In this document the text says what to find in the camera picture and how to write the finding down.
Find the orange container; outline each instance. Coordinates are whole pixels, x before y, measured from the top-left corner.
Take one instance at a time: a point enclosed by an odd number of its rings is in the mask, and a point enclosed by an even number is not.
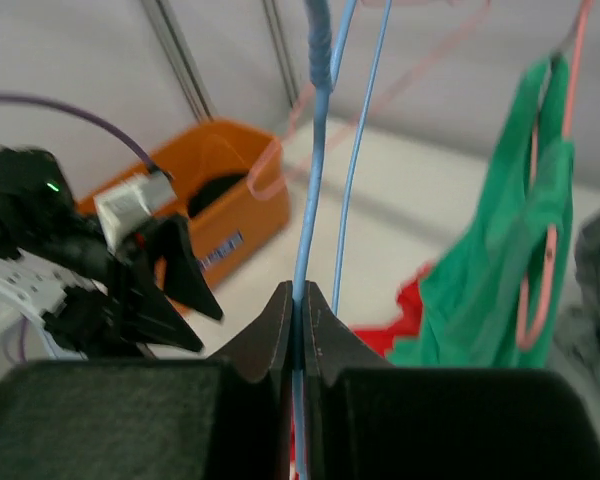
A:
[[[281,174],[280,141],[271,134],[230,120],[214,120],[193,127],[152,153],[153,160],[173,176],[177,201],[157,212],[187,216],[189,199],[208,181],[219,176],[246,173],[271,142],[275,157],[259,176],[255,188],[264,189]],[[82,213],[94,213],[93,196],[116,183],[147,170],[140,162],[102,185],[79,203]],[[286,188],[269,200],[256,200],[240,180],[189,221],[193,252],[209,286],[233,272],[289,221]],[[161,268],[156,272],[161,277]]]

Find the green fabric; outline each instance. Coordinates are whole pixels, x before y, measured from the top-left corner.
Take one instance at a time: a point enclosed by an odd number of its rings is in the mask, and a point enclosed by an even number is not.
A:
[[[523,75],[491,159],[474,219],[421,283],[424,315],[420,337],[396,342],[388,356],[394,364],[544,365],[564,282],[573,220],[574,149],[571,141],[561,138],[569,66],[564,58],[554,60],[553,66],[551,63],[544,59]],[[543,88],[547,90],[538,117]],[[538,169],[529,191],[535,118]],[[515,343],[520,283],[528,272],[530,326],[540,293],[550,224],[556,225],[558,246],[547,323],[536,345],[520,352]]]

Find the white surface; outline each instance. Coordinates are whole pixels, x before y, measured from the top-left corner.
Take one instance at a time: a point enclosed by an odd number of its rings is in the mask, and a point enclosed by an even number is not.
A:
[[[134,0],[0,0],[0,90],[74,103],[112,121],[147,150],[194,121]],[[31,107],[0,106],[0,144],[53,152],[77,197],[135,161],[98,128]]]
[[[329,131],[341,125],[329,122]],[[285,161],[311,152],[312,126],[285,146]],[[329,151],[311,248],[308,278],[330,301],[342,190],[353,139]],[[398,312],[395,294],[424,262],[435,259],[469,223],[486,162],[426,143],[365,130],[349,213],[339,318],[349,325],[381,324]],[[304,182],[291,186],[290,226],[216,290],[223,325],[198,315],[190,323],[207,353],[226,343],[255,318],[275,286],[293,277],[306,198]],[[600,191],[575,187],[575,229],[600,208]],[[571,260],[563,299],[579,298]]]
[[[273,128],[289,101],[260,0],[171,0],[219,115]]]
[[[346,0],[330,0],[338,25]],[[375,95],[399,78],[483,0],[394,7]],[[571,25],[580,0],[493,0],[491,14],[426,77],[369,122],[402,134],[487,156],[522,70],[554,48]],[[295,72],[307,80],[307,20],[303,1],[278,1]],[[353,19],[331,112],[347,118],[360,111],[382,8],[359,8]],[[574,130],[581,161],[576,178],[600,186],[600,0],[591,13],[578,89]]]

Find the red cloth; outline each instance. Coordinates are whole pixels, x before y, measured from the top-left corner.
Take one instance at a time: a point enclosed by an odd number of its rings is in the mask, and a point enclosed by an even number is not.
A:
[[[353,333],[374,352],[383,357],[393,348],[396,337],[417,337],[420,334],[422,311],[424,310],[418,284],[431,271],[431,268],[433,268],[431,264],[424,265],[411,280],[400,287],[396,296],[396,303],[402,309],[402,314],[393,323],[385,328],[356,328]],[[294,462],[295,459],[293,432],[292,424],[291,462]]]

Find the gray cloth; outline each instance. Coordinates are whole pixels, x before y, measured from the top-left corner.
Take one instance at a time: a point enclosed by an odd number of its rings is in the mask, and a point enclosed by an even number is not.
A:
[[[575,260],[582,304],[562,312],[554,338],[565,355],[600,380],[600,213],[580,231]]]

